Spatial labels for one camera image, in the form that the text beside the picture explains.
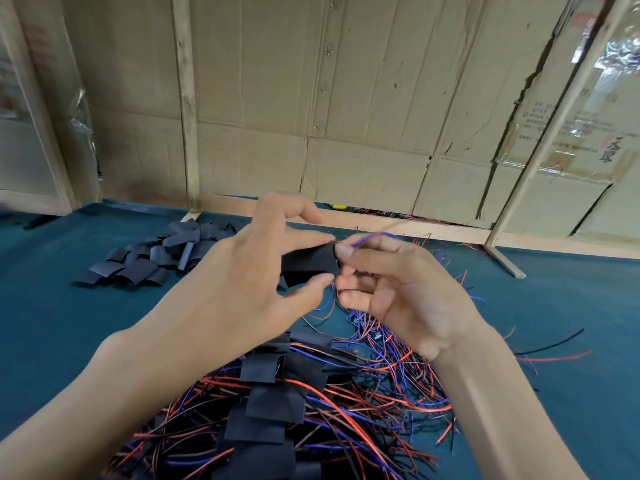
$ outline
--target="teal table surface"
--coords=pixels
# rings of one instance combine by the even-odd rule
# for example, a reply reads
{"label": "teal table surface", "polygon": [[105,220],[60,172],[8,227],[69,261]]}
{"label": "teal table surface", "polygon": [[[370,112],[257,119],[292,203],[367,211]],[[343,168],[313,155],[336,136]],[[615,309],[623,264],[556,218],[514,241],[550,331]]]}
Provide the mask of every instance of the teal table surface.
{"label": "teal table surface", "polygon": [[[184,215],[158,208],[139,212],[93,204],[32,230],[30,216],[0,218],[0,438],[41,408],[82,371],[110,333],[142,318],[175,284],[164,287],[98,287],[72,284],[82,270],[116,247],[153,236]],[[204,214],[201,221],[243,222]],[[342,239],[349,231],[328,232]],[[636,478],[640,453],[640,264],[532,251],[503,250],[528,275],[516,280],[484,254],[453,243],[430,242],[451,259],[454,276],[467,271],[465,287],[483,298],[484,318],[519,349],[535,349],[586,331],[539,356],[593,352],[580,360],[536,365],[528,374],[551,420],[592,479]],[[336,310],[320,330],[352,330]],[[468,445],[457,435],[453,454],[420,433],[419,449],[440,457],[436,477],[473,479],[479,473]]]}

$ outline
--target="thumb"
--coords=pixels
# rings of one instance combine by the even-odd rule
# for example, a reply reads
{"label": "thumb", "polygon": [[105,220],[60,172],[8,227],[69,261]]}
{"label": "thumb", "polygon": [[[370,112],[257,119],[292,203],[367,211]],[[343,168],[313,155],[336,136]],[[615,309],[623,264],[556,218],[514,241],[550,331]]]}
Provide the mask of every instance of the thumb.
{"label": "thumb", "polygon": [[282,319],[293,322],[317,308],[322,301],[324,289],[333,281],[331,273],[316,274],[307,284],[282,297],[276,305],[276,313]]}
{"label": "thumb", "polygon": [[406,270],[404,253],[359,249],[337,242],[335,255],[343,263],[370,274],[393,276],[401,280]]}

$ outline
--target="hand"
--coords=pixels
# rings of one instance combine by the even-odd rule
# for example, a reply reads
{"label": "hand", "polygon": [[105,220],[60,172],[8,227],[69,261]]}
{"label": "hand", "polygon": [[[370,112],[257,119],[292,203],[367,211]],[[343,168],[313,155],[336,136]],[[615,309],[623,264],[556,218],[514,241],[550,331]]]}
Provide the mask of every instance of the hand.
{"label": "hand", "polygon": [[344,263],[335,281],[342,306],[373,315],[432,361],[483,322],[467,292],[430,252],[385,235],[351,247],[362,238],[352,235],[335,245]]}
{"label": "hand", "polygon": [[263,195],[251,224],[216,243],[145,318],[122,332],[138,357],[153,363],[148,375],[175,371],[181,384],[172,389],[178,394],[206,373],[283,333],[320,304],[332,274],[317,275],[287,296],[276,293],[283,254],[335,240],[331,234],[287,226],[286,219],[296,216],[322,222],[307,197]]}

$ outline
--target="left hand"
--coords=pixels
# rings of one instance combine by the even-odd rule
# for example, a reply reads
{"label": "left hand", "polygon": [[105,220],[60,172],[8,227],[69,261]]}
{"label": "left hand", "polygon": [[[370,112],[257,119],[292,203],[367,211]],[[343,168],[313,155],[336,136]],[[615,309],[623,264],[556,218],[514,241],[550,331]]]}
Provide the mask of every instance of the left hand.
{"label": "left hand", "polygon": [[[179,394],[208,372],[283,333],[320,304],[332,274],[317,275],[286,296],[276,293],[283,254],[335,240],[331,234],[287,226],[287,219],[297,216],[313,224],[323,220],[303,195],[263,195],[251,224],[216,243],[146,317],[119,332],[136,356],[150,364],[149,376],[160,374],[166,380],[167,371],[173,371],[179,384],[172,393]],[[109,340],[101,348],[109,348]]]}

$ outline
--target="right hand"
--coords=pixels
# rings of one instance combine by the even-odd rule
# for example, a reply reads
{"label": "right hand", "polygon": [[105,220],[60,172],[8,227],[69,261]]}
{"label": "right hand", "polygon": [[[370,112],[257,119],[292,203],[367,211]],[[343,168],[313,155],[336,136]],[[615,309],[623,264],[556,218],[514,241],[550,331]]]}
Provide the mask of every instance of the right hand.
{"label": "right hand", "polygon": [[339,301],[373,315],[427,360],[471,336],[484,323],[459,282],[416,244],[363,234],[335,245],[342,272],[335,284]]}

